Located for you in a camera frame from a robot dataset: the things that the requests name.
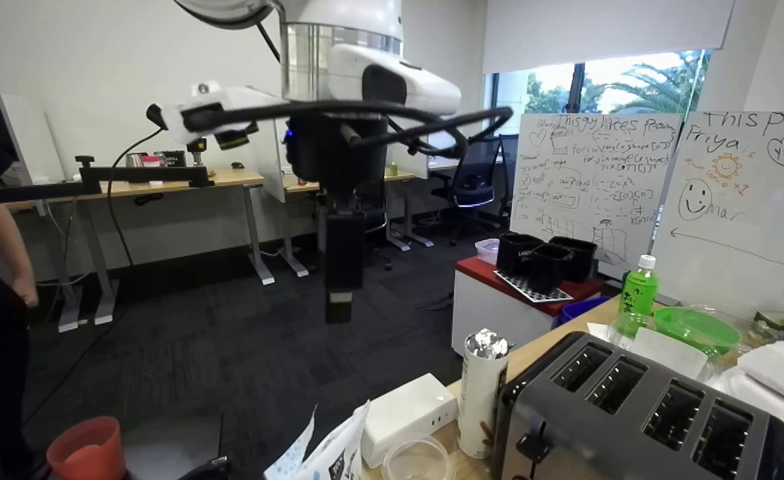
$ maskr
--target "whiteboard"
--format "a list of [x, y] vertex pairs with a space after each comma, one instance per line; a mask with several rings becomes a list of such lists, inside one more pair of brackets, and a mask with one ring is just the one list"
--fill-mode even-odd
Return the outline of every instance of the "whiteboard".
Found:
[[784, 309], [784, 111], [699, 111], [678, 143], [660, 293], [746, 318]]
[[678, 130], [678, 115], [526, 115], [512, 233], [596, 242], [620, 277], [650, 249]]

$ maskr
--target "tree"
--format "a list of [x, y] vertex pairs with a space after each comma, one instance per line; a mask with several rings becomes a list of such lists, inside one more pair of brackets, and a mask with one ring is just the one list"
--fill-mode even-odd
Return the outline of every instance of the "tree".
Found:
[[694, 111], [710, 67], [703, 50], [680, 53], [678, 67], [636, 65], [614, 90], [635, 97], [614, 111]]
[[[564, 111], [568, 87], [544, 90], [544, 83], [535, 74], [528, 74], [528, 105], [526, 111]], [[583, 79], [582, 111], [599, 111], [599, 99], [604, 86]]]

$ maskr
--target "office chair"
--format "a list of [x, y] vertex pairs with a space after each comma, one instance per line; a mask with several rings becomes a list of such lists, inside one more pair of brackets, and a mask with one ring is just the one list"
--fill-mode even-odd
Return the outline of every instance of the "office chair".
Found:
[[431, 175], [439, 179], [442, 186], [431, 190], [431, 194], [447, 201], [444, 218], [454, 221], [459, 217], [459, 226], [471, 226], [480, 225], [486, 229], [496, 229], [496, 221], [486, 221], [476, 217], [480, 209], [496, 203], [496, 186], [492, 186], [492, 170], [496, 170], [496, 158], [499, 158], [499, 138], [480, 138], [466, 146], [460, 155], [454, 175]]
[[508, 229], [508, 213], [512, 213], [512, 201], [515, 201], [516, 141], [520, 141], [520, 135], [499, 135], [500, 170], [504, 170], [499, 221], [504, 229]]

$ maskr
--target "plastic bottle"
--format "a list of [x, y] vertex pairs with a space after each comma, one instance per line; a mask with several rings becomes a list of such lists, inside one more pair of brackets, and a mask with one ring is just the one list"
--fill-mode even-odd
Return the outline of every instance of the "plastic bottle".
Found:
[[635, 339], [636, 329], [652, 314], [658, 295], [656, 255], [642, 254], [636, 270], [628, 270], [618, 301], [616, 330]]

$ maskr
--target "floor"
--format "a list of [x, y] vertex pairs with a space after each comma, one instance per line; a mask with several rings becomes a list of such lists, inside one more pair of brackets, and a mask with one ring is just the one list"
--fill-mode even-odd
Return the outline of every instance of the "floor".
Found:
[[27, 438], [48, 446], [87, 417], [124, 429], [158, 417], [215, 407], [234, 477], [260, 477], [316, 407], [323, 438], [360, 402], [422, 373], [454, 381], [454, 265], [476, 238], [410, 254], [370, 246], [351, 322], [324, 322], [323, 281], [295, 281], [268, 258], [260, 289], [240, 250], [135, 270], [118, 322], [55, 337], [32, 325]]

